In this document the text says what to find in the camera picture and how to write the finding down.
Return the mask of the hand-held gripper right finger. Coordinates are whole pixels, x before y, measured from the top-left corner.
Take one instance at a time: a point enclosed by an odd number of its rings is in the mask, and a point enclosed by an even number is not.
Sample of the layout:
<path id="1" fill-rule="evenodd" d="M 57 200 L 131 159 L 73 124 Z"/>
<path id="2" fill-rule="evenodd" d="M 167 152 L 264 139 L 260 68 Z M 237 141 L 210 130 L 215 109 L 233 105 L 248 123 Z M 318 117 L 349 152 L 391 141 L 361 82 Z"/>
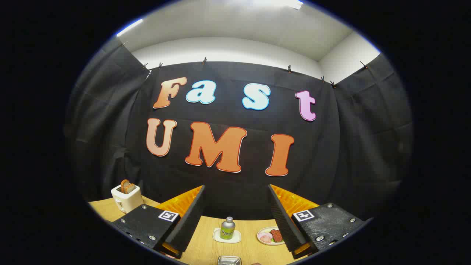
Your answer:
<path id="1" fill-rule="evenodd" d="M 363 221 L 335 203 L 318 205 L 272 184 L 268 191 L 271 213 L 294 259 L 326 251 L 372 221 Z"/>

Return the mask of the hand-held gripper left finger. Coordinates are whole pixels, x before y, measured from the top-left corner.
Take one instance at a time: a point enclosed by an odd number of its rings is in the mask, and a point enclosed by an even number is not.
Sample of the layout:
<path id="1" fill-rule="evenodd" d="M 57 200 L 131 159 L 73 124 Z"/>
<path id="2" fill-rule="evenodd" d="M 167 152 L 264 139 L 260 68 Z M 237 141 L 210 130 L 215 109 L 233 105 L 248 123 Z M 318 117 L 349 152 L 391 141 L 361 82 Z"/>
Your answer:
<path id="1" fill-rule="evenodd" d="M 141 204 L 111 224 L 137 243 L 179 259 L 202 216 L 204 193 L 201 185 L 156 207 Z"/>

